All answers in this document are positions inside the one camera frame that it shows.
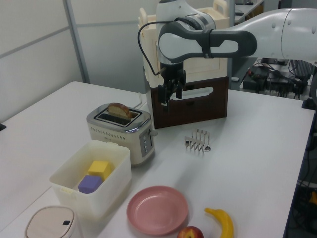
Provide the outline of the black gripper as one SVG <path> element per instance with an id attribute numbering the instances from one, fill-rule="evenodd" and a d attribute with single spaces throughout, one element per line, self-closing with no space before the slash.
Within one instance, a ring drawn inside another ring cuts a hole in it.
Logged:
<path id="1" fill-rule="evenodd" d="M 160 74 L 163 77 L 163 85 L 158 86 L 158 101 L 163 106 L 164 111 L 169 110 L 169 99 L 171 96 L 171 90 L 168 83 L 173 80 L 176 83 L 180 82 L 176 88 L 176 98 L 182 99 L 183 85 L 186 84 L 186 71 L 184 70 L 184 62 L 166 64 L 160 63 Z"/>

